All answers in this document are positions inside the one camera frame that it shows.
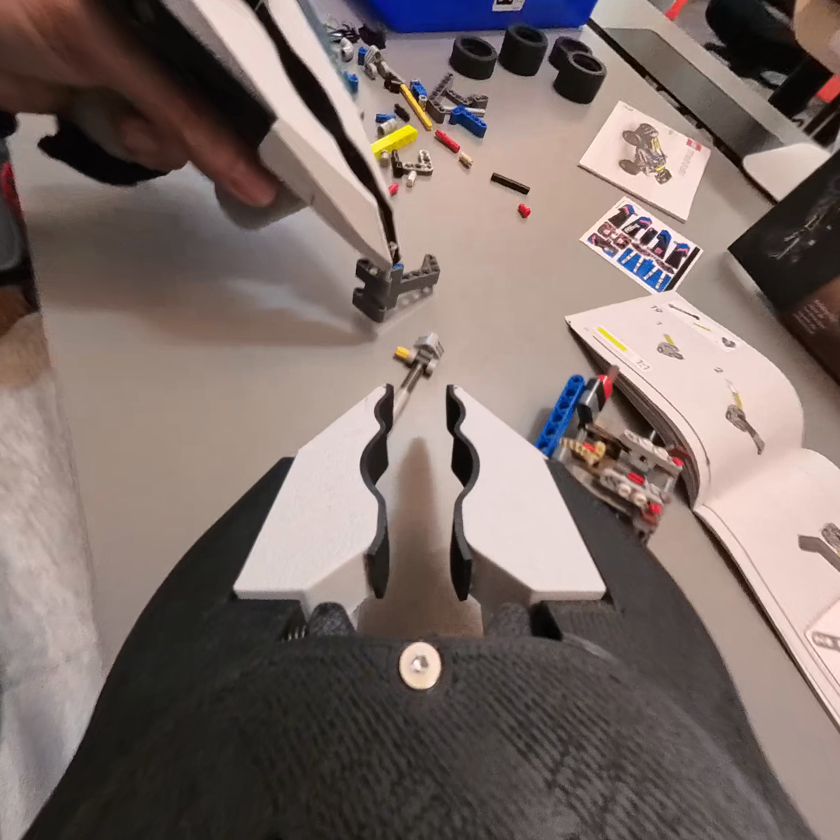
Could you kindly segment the person's left hand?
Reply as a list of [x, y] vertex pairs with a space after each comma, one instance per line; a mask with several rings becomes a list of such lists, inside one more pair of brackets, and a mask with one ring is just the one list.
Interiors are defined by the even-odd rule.
[[273, 202], [278, 181], [256, 154], [98, 3], [2, 1], [2, 111], [67, 116], [87, 89], [107, 89], [128, 102], [110, 125], [133, 161], [158, 172], [192, 164], [245, 204]]

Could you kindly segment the person's grey garment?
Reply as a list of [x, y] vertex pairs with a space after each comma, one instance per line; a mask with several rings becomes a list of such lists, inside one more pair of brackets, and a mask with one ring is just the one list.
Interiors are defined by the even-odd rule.
[[39, 314], [1, 344], [1, 831], [55, 789], [103, 683], [88, 539]]

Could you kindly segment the dark lego box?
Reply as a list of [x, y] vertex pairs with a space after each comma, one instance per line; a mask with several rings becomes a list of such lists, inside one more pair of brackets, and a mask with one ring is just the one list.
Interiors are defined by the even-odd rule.
[[728, 248], [776, 318], [839, 382], [839, 153]]

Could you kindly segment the open instruction booklet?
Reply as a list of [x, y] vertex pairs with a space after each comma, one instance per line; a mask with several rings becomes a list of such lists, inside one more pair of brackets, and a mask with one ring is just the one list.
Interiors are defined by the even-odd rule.
[[828, 714], [839, 719], [839, 471], [803, 445], [784, 374], [678, 293], [566, 317], [666, 445], [690, 506], [736, 564]]

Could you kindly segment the lego chassis assembly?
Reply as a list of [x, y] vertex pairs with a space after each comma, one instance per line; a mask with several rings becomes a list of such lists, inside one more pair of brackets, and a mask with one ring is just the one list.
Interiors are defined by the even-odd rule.
[[564, 384], [534, 446], [561, 463], [583, 488], [623, 518], [641, 543], [657, 531], [681, 477], [681, 450], [665, 448], [629, 429], [610, 432], [599, 422], [619, 369]]

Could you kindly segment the blue plastic bin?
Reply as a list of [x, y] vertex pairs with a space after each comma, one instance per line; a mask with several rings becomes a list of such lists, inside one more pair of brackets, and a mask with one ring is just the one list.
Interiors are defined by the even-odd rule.
[[596, 1], [362, 1], [365, 12], [399, 34], [535, 28], [579, 28]]

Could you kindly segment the black lego tyre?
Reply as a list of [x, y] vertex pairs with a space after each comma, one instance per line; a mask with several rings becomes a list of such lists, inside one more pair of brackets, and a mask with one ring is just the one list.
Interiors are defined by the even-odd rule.
[[592, 55], [591, 48], [577, 38], [559, 36], [555, 39], [549, 54], [549, 63], [557, 71], [570, 64], [575, 55]]
[[516, 76], [534, 77], [548, 46], [548, 38], [543, 31], [527, 24], [512, 24], [502, 40], [498, 64]]
[[571, 51], [561, 60], [553, 90], [563, 99], [590, 104], [606, 78], [606, 66], [592, 54]]
[[459, 35], [454, 39], [448, 63], [459, 75], [483, 81], [491, 78], [497, 59], [497, 50], [490, 42], [473, 35]]

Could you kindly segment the sticker sheet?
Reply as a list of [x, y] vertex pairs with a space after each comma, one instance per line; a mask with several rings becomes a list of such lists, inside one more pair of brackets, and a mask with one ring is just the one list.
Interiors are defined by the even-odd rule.
[[677, 290], [704, 253], [629, 196], [590, 226], [580, 242], [653, 295]]

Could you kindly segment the pile of loose lego pieces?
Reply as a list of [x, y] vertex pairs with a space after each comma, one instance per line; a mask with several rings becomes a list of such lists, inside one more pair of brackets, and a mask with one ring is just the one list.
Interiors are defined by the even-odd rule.
[[455, 88], [455, 74], [446, 73], [434, 86], [427, 87], [419, 77], [405, 79], [389, 64], [385, 53], [385, 37], [380, 30], [366, 25], [354, 27], [328, 19], [323, 24], [333, 55], [339, 60], [345, 81], [352, 95], [361, 89], [361, 79], [380, 82], [395, 97], [392, 107], [374, 114], [375, 137], [371, 152], [389, 180], [391, 196], [414, 187], [420, 179], [434, 174], [434, 161], [429, 149], [417, 146], [418, 141], [431, 141], [452, 154], [466, 172], [475, 163], [452, 135], [462, 129], [481, 140], [487, 132], [489, 97], [485, 93], [465, 94]]

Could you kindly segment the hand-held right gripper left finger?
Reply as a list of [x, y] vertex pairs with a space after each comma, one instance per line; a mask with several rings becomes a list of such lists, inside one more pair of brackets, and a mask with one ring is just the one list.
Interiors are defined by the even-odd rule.
[[389, 466], [395, 394], [374, 388], [291, 460], [234, 593], [246, 602], [296, 602], [305, 617], [343, 609], [357, 629], [365, 601], [382, 599], [391, 545], [377, 482]]

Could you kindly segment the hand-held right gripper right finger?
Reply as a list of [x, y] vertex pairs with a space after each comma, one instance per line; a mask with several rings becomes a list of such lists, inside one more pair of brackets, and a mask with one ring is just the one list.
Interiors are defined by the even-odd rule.
[[479, 607], [481, 629], [508, 615], [531, 632], [550, 604], [603, 613], [607, 586], [548, 459], [459, 385], [446, 389], [455, 499], [449, 572], [461, 602]]

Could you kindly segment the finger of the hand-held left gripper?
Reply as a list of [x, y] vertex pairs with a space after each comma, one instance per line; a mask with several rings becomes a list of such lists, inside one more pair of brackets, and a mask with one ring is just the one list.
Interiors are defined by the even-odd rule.
[[384, 176], [318, 17], [307, 2], [269, 2], [277, 26], [306, 67], [305, 104], [287, 85], [269, 105], [277, 121], [262, 161], [333, 231], [357, 249], [397, 249]]
[[383, 175], [326, 32], [308, 2], [164, 2], [268, 112], [261, 163], [376, 265], [396, 257]]

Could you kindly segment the lego shock absorber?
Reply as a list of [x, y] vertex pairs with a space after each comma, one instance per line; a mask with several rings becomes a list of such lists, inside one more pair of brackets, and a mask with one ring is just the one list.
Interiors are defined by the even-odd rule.
[[411, 347], [401, 345], [395, 348], [394, 359], [400, 361], [407, 370], [394, 393], [395, 420], [403, 413], [417, 384], [433, 375], [443, 355], [443, 345], [435, 332], [419, 337]]

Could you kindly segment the closed instruction booklet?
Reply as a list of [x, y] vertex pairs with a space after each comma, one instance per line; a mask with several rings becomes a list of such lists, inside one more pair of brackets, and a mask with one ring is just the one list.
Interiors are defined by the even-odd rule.
[[619, 101], [579, 166], [686, 222], [711, 147]]

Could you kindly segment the dark grey lego arm assembly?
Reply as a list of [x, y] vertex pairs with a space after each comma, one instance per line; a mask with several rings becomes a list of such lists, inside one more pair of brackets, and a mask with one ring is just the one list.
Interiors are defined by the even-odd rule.
[[360, 258], [355, 276], [361, 285], [353, 290], [353, 306], [369, 320], [383, 323], [405, 296], [426, 297], [432, 293], [440, 277], [440, 265], [432, 254], [426, 254], [422, 265], [414, 270], [406, 270], [402, 263], [384, 270], [369, 259]]

